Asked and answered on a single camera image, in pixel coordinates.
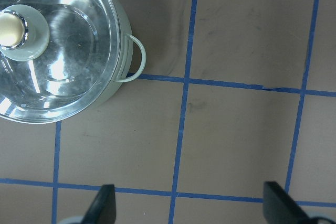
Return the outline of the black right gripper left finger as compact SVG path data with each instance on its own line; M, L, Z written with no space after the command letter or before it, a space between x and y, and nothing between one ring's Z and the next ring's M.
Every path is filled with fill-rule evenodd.
M102 185L89 209L86 211L82 223L115 223L116 222L116 194L113 184Z

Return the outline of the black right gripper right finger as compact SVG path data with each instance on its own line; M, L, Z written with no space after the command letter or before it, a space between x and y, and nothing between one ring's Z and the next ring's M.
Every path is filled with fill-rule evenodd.
M277 182L264 182L263 215L269 224L312 223L310 217Z

